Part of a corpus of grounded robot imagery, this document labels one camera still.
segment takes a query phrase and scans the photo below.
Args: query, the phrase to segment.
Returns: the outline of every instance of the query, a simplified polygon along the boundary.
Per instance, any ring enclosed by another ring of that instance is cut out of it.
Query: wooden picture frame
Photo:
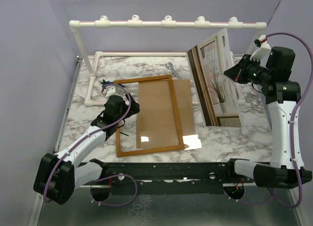
[[[205,125],[242,127],[235,84],[223,75],[233,66],[227,29],[193,47],[187,58]]]
[[[184,143],[183,143],[183,139],[182,139],[181,122],[180,122],[180,117],[179,117],[179,110],[178,110],[178,105],[177,105],[177,101],[176,101],[173,79],[172,79],[171,75],[116,80],[116,81],[114,81],[114,83],[116,83],[116,84],[142,83],[142,82],[153,82],[153,81],[161,81],[161,80],[168,80],[168,82],[169,82],[172,104],[173,104],[173,110],[174,110],[174,115],[175,115],[175,120],[176,120],[176,127],[177,127],[179,144],[176,146],[167,146],[167,147],[158,147],[158,148],[153,148],[153,149],[143,149],[143,150],[134,150],[134,151],[122,152],[121,140],[120,140],[120,130],[118,128],[116,130],[116,156],[118,158],[119,157],[135,156],[135,155],[142,155],[142,154],[152,154],[152,153],[159,153],[159,152],[167,152],[167,151],[183,150],[184,149]]]

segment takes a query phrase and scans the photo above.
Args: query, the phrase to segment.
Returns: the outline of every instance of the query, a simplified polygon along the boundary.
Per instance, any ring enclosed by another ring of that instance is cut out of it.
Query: marble surface
[[[114,81],[123,78],[138,78],[170,74],[165,68],[172,62],[174,68],[183,79],[190,79],[192,99],[197,101],[195,86],[189,71],[186,57],[101,57],[98,63],[97,78],[92,100],[103,100],[101,93],[102,79]],[[89,127],[90,122],[104,109],[103,106],[86,107],[84,98],[89,86],[89,74],[83,63],[78,76],[75,93],[70,107],[65,132],[60,150],[68,147],[78,139]],[[127,89],[136,98],[136,85],[127,85]],[[206,127],[199,106],[194,106],[196,133],[201,140],[202,148],[182,150],[151,155],[117,158],[115,136],[94,149],[85,159],[97,158],[106,162],[219,162],[230,158],[246,158],[254,161],[268,161],[272,138],[268,120],[260,96],[253,91],[251,85],[243,85],[242,90],[246,104],[240,105],[240,117],[243,127]],[[135,149],[136,117],[126,120],[121,135],[122,149]]]

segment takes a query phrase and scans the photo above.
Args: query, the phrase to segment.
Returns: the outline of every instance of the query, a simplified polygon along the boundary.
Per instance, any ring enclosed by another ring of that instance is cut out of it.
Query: pvc pipe frame
[[[128,21],[109,21],[108,17],[101,16],[100,20],[94,22],[80,22],[71,20],[69,22],[71,31],[74,34],[77,45],[81,51],[81,54],[86,63],[86,67],[90,74],[90,83],[85,98],[86,106],[104,105],[106,101],[92,101],[91,95],[96,80],[96,73],[98,68],[99,58],[101,56],[186,56],[186,52],[102,52],[98,51],[95,54],[95,60],[93,66],[89,61],[85,46],[83,44],[79,29],[83,27],[96,27],[96,28],[109,28],[109,27],[130,27],[130,28],[143,28],[143,27],[161,27],[161,28],[229,28],[229,29],[256,29],[256,35],[254,39],[259,38],[264,34],[267,24],[265,22],[259,23],[243,23],[239,22],[236,17],[229,19],[227,23],[212,23],[206,21],[203,16],[197,18],[194,22],[177,22],[172,20],[171,16],[165,16],[162,21],[142,21],[138,15],[133,15],[131,20]],[[251,42],[247,53],[252,54],[254,50],[254,43]],[[193,101],[194,105],[199,104],[197,101]]]

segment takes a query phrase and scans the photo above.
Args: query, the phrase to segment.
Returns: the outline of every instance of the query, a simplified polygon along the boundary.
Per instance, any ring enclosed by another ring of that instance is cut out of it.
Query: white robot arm
[[[100,177],[103,168],[96,161],[79,166],[97,146],[103,144],[118,128],[118,123],[140,111],[139,105],[127,92],[127,106],[121,96],[111,95],[103,110],[87,131],[66,149],[55,155],[46,154],[34,183],[34,190],[59,204],[64,204],[81,185]]]
[[[255,180],[260,187],[292,188],[297,186],[294,162],[301,170],[302,176],[308,175],[310,178],[312,175],[311,172],[304,170],[299,148],[297,123],[299,107],[294,118],[291,117],[301,98],[299,84],[289,81],[295,54],[293,50],[285,47],[274,47],[271,50],[265,35],[255,43],[259,49],[252,55],[244,55],[236,66],[226,70],[224,74],[237,83],[252,82],[262,86],[272,121],[272,156],[270,165],[233,159],[231,160],[234,165],[233,171]],[[268,62],[264,68],[260,66],[260,60],[268,54]],[[291,143],[291,125],[293,125],[293,143]]]

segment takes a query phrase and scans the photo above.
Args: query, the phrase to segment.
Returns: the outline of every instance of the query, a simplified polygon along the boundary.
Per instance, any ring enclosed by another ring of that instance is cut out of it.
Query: purple wall
[[[0,225],[27,225],[41,157],[52,152],[76,55],[47,0],[0,0]]]
[[[313,6],[312,0],[283,0],[277,9],[267,33],[278,31],[290,32],[303,38],[313,48]],[[297,81],[304,91],[311,72],[311,63],[306,49],[297,40],[288,36],[273,36],[268,39],[271,47],[284,46],[294,50],[296,54],[292,68],[291,80]],[[299,112],[299,137],[302,158],[305,168],[313,170],[313,91],[309,91]],[[313,182],[305,184],[303,207],[313,223]]]
[[[279,0],[48,0],[66,36],[79,54],[71,33],[70,20],[94,21],[106,15],[109,20],[128,20],[133,14],[142,20],[160,21],[166,15],[174,20],[195,21],[204,16],[211,22],[227,22],[236,16],[243,22],[268,22]],[[95,51],[188,51],[215,33],[216,29],[83,29],[82,38],[89,54]],[[230,46],[244,53],[254,30],[231,30]]]

